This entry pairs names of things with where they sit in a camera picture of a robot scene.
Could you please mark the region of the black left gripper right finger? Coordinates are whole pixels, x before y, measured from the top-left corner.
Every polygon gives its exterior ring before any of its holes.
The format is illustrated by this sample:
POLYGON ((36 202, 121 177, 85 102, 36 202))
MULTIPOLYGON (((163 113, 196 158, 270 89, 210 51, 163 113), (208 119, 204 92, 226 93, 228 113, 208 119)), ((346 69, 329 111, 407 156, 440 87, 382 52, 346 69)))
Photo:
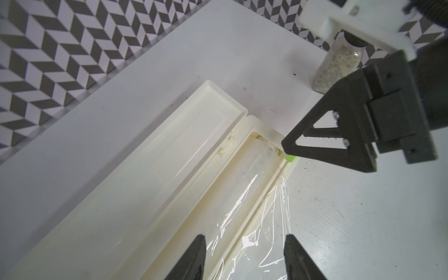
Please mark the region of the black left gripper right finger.
POLYGON ((283 255, 288 280, 327 280, 293 234, 287 234, 283 255))

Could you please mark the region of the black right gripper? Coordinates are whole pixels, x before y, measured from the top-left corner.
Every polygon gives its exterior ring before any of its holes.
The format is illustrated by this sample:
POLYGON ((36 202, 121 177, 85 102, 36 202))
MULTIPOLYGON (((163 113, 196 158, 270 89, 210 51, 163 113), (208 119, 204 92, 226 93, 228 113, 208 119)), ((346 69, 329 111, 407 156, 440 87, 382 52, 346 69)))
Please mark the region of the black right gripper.
MULTIPOLYGON (((420 48, 407 61, 403 51, 363 69, 372 99, 367 108, 381 154, 401 150, 407 163, 434 161, 438 154, 431 132, 448 125, 448 39, 420 48)), ((338 81, 285 137, 288 155, 313 159, 364 173, 377 171, 376 154, 368 140, 360 103, 348 79, 338 81), (315 128, 327 112, 337 114, 336 127, 315 128), (344 149, 298 146, 299 137, 346 138, 344 149)))

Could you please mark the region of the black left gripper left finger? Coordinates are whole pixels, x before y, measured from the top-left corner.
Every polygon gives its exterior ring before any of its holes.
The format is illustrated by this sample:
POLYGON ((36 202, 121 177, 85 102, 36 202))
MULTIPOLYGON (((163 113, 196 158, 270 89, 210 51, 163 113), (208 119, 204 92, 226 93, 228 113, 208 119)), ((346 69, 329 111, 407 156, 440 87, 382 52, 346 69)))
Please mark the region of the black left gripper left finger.
POLYGON ((205 236, 199 234, 166 276, 165 280, 202 280, 206 253, 205 236))

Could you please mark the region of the clear plastic wrap sheet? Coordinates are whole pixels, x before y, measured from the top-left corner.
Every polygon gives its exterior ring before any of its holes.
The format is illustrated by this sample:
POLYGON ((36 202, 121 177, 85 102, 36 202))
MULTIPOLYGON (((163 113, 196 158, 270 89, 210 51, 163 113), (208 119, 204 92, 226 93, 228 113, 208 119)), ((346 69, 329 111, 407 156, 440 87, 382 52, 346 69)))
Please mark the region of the clear plastic wrap sheet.
POLYGON ((284 243, 291 230, 287 176, 268 190, 209 280, 285 280, 284 243))

